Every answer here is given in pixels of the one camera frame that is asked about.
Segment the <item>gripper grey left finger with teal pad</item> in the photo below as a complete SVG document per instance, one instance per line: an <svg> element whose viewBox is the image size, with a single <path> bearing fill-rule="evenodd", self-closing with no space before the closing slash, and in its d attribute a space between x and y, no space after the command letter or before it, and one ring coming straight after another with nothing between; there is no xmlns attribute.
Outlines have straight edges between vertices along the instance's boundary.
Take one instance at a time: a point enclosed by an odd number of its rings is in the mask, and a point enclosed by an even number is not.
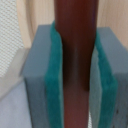
<svg viewBox="0 0 128 128"><path fill-rule="evenodd" d="M39 25L22 75L32 128L64 128L63 50L55 23Z"/></svg>

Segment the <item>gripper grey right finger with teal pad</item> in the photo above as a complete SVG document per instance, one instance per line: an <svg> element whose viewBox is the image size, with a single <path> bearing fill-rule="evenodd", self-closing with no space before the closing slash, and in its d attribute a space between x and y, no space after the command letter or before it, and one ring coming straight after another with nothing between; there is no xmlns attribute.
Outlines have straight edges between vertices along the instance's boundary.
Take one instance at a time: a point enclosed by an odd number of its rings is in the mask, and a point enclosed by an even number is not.
<svg viewBox="0 0 128 128"><path fill-rule="evenodd" d="M92 128L128 128L128 51L109 27L97 29L89 109Z"/></svg>

